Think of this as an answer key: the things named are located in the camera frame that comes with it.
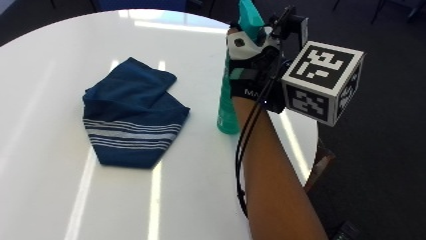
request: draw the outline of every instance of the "striped towel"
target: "striped towel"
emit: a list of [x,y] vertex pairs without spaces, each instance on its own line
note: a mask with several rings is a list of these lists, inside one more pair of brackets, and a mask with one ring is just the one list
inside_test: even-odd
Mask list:
[[82,122],[104,165],[152,168],[189,114],[166,92],[176,76],[129,58],[85,91]]

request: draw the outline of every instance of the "teal bottle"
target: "teal bottle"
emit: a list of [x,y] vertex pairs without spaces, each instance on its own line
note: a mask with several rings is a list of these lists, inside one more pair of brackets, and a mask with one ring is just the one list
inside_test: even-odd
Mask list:
[[[252,0],[240,0],[240,26],[248,36],[256,41],[258,30],[265,25],[262,17],[253,5]],[[237,134],[240,132],[238,121],[234,106],[230,100],[229,86],[229,55],[226,53],[225,71],[222,77],[221,97],[218,105],[217,128],[225,134]]]

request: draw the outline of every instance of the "hand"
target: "hand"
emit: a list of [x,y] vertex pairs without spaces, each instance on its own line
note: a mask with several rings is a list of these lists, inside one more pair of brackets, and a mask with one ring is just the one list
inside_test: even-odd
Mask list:
[[269,82],[278,59],[278,41],[269,35],[254,43],[244,31],[230,28],[226,43],[229,53],[230,95],[257,100]]

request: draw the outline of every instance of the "forearm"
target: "forearm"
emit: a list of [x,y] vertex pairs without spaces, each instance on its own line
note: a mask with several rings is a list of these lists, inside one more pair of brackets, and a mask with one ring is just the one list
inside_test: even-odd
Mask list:
[[[254,102],[234,97],[233,104],[242,129]],[[250,135],[244,172],[253,239],[326,239],[265,110]]]

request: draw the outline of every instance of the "wire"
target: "wire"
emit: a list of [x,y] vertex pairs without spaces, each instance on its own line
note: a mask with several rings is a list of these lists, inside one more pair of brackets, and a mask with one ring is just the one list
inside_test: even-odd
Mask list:
[[[284,52],[284,44],[282,44],[282,41],[280,40],[280,55],[278,55],[276,73],[270,77],[270,79],[269,79],[269,81],[268,81],[268,83],[266,83],[266,85],[265,85],[265,87],[264,87],[264,89],[262,89],[262,91],[260,93],[260,96],[258,96],[258,98],[256,100],[256,104],[254,104],[254,106],[252,108],[248,120],[246,120],[246,122],[244,124],[244,128],[242,128],[240,139],[238,139],[237,150],[236,150],[237,196],[238,196],[240,206],[241,206],[242,212],[244,212],[246,217],[248,217],[248,208],[246,208],[246,203],[245,203],[245,200],[244,200],[245,191],[241,188],[241,181],[240,181],[241,164],[242,164],[244,153],[245,153],[245,149],[246,149],[246,146],[248,146],[248,143],[249,143],[252,132],[253,132],[253,129],[254,129],[254,126],[256,126],[256,122],[257,122],[257,119],[258,119],[258,116],[260,116],[261,110],[262,110],[262,107],[261,107],[262,104],[261,103],[268,99],[268,96],[270,94],[270,90],[273,88],[274,82],[280,78],[280,72],[281,72],[281,64],[280,63],[284,61],[282,52]],[[252,123],[252,125],[250,125],[250,128],[249,128],[248,136],[245,137],[245,133],[246,133],[246,130],[248,130],[249,123]]]

